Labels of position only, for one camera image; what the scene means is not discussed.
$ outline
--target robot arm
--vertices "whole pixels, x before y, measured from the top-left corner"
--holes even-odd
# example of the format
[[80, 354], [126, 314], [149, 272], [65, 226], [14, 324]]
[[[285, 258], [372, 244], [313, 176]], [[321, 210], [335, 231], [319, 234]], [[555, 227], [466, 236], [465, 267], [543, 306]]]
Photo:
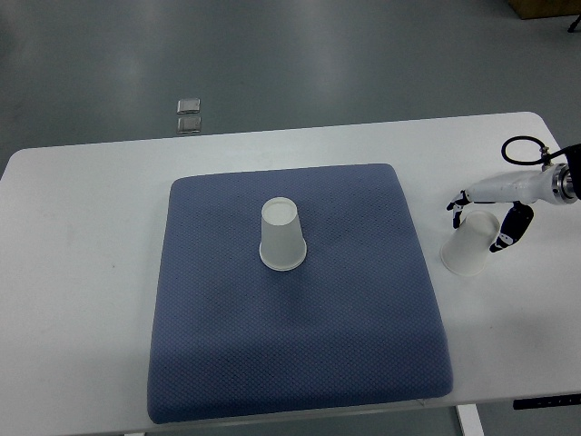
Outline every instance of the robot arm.
[[[541, 144], [540, 160], [523, 163], [506, 155], [507, 145], [521, 139], [534, 140]], [[550, 159], [560, 154], [566, 155], [568, 164], [551, 164]], [[515, 244], [523, 236], [534, 216], [529, 204], [537, 200], [569, 204], [581, 196], [581, 144], [548, 154], [547, 148], [536, 138], [515, 136], [503, 144], [502, 155], [513, 164], [542, 163], [543, 171], [504, 173], [487, 178], [460, 191], [447, 207], [449, 211], [453, 211], [452, 225], [456, 229], [460, 226], [464, 206], [470, 203], [512, 203], [513, 207], [502, 223], [497, 241], [490, 246], [493, 253]]]

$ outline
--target paper cup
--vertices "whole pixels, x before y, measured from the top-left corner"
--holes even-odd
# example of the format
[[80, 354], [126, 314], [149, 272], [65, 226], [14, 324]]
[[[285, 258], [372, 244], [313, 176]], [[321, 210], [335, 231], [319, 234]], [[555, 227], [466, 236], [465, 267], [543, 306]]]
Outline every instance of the paper cup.
[[292, 270], [304, 261], [307, 244], [292, 200], [275, 197], [262, 206], [259, 252], [264, 264], [275, 271]]
[[469, 213], [442, 246], [442, 262], [457, 275], [477, 275], [484, 270], [489, 247], [497, 239], [499, 229], [500, 223], [492, 213]]

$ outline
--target upside-down cup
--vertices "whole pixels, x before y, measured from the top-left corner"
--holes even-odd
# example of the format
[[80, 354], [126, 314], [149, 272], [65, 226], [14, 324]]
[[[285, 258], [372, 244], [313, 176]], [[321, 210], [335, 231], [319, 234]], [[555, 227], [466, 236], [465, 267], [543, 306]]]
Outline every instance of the upside-down cup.
[[262, 206], [262, 262], [275, 271], [299, 266], [307, 255], [297, 205], [285, 197], [271, 198]]

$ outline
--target blue mat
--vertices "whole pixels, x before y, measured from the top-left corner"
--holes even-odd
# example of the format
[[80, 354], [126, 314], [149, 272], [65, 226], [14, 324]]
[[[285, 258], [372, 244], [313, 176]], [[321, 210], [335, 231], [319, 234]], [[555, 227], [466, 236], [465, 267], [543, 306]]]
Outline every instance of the blue mat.
[[[298, 207], [308, 253], [259, 256], [261, 207]], [[446, 334], [393, 168], [350, 165], [177, 180], [153, 322], [156, 423], [443, 396]]]

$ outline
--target gray floor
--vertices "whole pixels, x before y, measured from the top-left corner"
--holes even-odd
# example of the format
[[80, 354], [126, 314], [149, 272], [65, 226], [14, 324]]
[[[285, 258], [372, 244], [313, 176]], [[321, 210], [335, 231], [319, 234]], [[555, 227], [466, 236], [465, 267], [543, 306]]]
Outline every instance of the gray floor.
[[[532, 111], [576, 144], [573, 19], [520, 21], [505, 0], [0, 0], [0, 173], [22, 148], [175, 136], [188, 96], [202, 134]], [[579, 407], [479, 410], [487, 436], [581, 434]], [[190, 434], [394, 429], [458, 423], [440, 410]]]

